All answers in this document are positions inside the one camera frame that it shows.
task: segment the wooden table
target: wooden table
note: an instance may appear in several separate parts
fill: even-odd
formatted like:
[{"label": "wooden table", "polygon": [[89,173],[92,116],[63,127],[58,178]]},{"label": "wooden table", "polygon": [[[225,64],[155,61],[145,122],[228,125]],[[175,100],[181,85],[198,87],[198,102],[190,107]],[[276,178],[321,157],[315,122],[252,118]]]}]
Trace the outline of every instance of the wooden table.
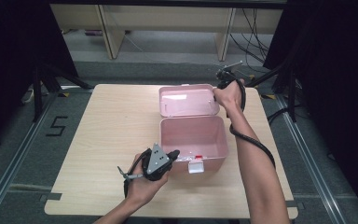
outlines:
[{"label": "wooden table", "polygon": [[[98,85],[77,128],[45,211],[50,215],[102,216],[124,199],[124,178],[134,155],[159,143],[158,89],[150,85]],[[272,152],[287,202],[294,198],[257,90],[247,89],[244,113],[260,141]],[[155,198],[135,217],[249,218],[241,182],[235,138],[229,133],[229,155],[216,173],[170,175]],[[289,217],[298,215],[288,207]]]}]

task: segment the pink plastic box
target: pink plastic box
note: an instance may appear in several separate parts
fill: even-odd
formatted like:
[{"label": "pink plastic box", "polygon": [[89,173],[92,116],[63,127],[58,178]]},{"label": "pink plastic box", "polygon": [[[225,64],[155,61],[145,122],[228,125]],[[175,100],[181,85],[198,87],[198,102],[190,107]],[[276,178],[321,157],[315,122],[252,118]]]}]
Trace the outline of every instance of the pink plastic box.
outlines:
[{"label": "pink plastic box", "polygon": [[217,171],[228,155],[219,104],[208,84],[159,89],[160,145],[165,152],[180,150],[172,172]]}]

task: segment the box lid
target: box lid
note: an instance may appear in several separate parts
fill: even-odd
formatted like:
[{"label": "box lid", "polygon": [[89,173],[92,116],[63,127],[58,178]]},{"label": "box lid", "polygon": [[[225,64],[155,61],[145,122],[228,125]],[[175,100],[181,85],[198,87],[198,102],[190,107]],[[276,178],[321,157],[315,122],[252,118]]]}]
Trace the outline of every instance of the box lid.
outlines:
[{"label": "box lid", "polygon": [[209,84],[181,85],[159,89],[159,111],[163,117],[216,115],[219,104]]}]

